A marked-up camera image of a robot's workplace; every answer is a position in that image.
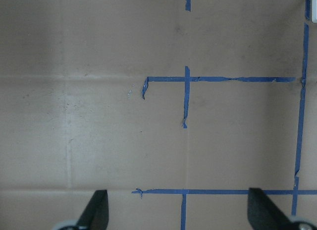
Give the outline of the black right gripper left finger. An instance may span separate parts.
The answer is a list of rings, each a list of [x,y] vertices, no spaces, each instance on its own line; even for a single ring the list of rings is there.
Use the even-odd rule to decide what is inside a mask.
[[[76,230],[106,230],[109,222],[107,190],[96,190],[75,224]]]

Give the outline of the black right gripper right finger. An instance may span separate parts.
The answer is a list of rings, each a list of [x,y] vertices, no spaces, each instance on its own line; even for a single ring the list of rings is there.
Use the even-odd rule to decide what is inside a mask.
[[[248,191],[248,222],[254,230],[315,230],[309,221],[287,217],[260,188]]]

